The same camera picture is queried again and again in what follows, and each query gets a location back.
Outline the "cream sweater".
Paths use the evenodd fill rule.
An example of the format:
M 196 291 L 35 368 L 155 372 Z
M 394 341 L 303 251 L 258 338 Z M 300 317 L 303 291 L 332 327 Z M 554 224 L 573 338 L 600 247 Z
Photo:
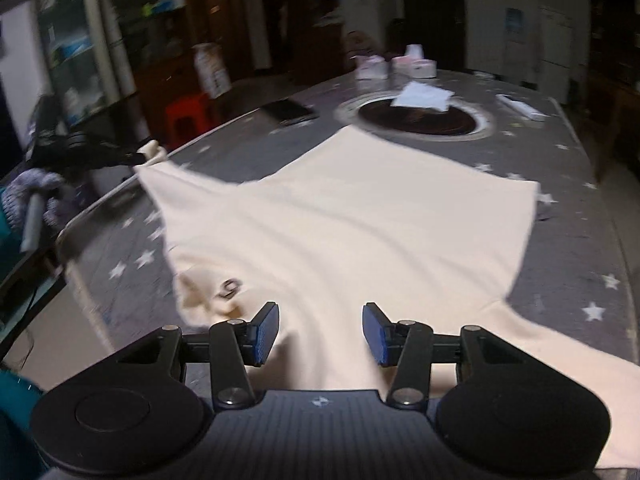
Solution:
M 602 468 L 639 463 L 639 369 L 527 321 L 506 302 L 539 196 L 534 181 L 483 174 L 345 127 L 262 180 L 224 182 L 145 144 L 137 175 L 164 222 L 177 310 L 207 327 L 281 313 L 268 387 L 386 391 L 364 341 L 375 302 L 453 334 L 477 324 L 593 391 L 612 417 Z

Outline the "red plastic stool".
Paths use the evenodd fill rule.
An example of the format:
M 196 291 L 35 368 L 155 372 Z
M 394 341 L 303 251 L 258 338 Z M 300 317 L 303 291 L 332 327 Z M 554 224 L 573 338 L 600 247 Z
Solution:
M 172 151 L 221 124 L 217 103 L 207 94 L 190 94 L 165 107 L 166 145 Z

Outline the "white paper bag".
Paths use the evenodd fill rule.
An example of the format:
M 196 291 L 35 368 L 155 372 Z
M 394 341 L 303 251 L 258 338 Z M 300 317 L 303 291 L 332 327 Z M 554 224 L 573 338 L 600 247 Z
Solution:
M 216 44 L 196 44 L 193 47 L 194 66 L 198 72 L 203 91 L 211 98 L 218 99 L 232 88 L 224 65 L 221 48 Z

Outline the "black smartphone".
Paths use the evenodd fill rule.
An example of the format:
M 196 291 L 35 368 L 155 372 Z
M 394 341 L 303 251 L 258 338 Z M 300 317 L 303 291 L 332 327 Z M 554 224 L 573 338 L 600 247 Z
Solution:
M 294 125 L 318 117 L 312 108 L 291 99 L 273 101 L 259 107 L 280 125 Z

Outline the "round induction cooktop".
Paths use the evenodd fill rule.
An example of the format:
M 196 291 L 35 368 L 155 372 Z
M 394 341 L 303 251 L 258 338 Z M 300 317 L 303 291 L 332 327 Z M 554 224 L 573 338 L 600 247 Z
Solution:
M 452 98 L 446 112 L 434 108 L 393 106 L 398 91 L 366 93 L 341 103 L 334 117 L 379 136 L 428 142 L 475 141 L 496 132 L 496 120 L 483 107 Z

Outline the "white tissue paper sheet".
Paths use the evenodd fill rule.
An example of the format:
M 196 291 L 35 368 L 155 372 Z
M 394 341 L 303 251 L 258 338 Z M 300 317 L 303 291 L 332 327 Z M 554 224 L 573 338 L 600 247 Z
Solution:
M 430 84 L 411 81 L 390 103 L 392 107 L 422 108 L 422 110 L 436 110 L 445 113 L 449 110 L 454 92 Z

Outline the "small white pink box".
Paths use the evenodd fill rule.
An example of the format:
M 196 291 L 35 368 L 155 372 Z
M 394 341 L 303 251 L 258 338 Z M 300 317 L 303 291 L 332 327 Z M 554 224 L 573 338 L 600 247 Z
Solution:
M 379 55 L 360 55 L 352 57 L 355 62 L 355 78 L 357 80 L 386 80 L 388 66 L 386 59 Z

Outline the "white remote control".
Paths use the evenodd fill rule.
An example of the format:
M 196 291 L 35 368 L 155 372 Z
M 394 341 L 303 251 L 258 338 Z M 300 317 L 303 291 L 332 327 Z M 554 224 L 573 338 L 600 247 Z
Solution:
M 543 122 L 547 118 L 547 115 L 540 110 L 536 110 L 536 108 L 533 108 L 525 102 L 514 100 L 512 96 L 508 96 L 507 94 L 497 94 L 496 98 L 499 103 L 531 122 Z

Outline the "white pink tissue box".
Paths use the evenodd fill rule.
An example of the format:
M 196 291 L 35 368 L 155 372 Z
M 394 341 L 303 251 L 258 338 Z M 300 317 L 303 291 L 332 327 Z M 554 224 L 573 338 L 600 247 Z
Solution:
M 396 74 L 412 79 L 435 79 L 437 64 L 433 60 L 424 58 L 420 44 L 408 44 L 404 55 L 392 59 L 393 70 Z

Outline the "water dispenser with blue bottle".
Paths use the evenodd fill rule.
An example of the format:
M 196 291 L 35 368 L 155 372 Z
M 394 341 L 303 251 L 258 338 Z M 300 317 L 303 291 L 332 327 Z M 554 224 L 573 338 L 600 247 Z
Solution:
M 527 74 L 526 30 L 524 13 L 520 9 L 506 8 L 502 74 L 512 84 L 520 84 Z

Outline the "white refrigerator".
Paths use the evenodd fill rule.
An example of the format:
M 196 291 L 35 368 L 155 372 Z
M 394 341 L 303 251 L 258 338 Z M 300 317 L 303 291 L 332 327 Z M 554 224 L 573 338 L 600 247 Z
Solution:
M 541 6 L 539 32 L 539 89 L 555 101 L 565 104 L 570 88 L 570 64 L 573 57 L 573 21 L 562 12 Z

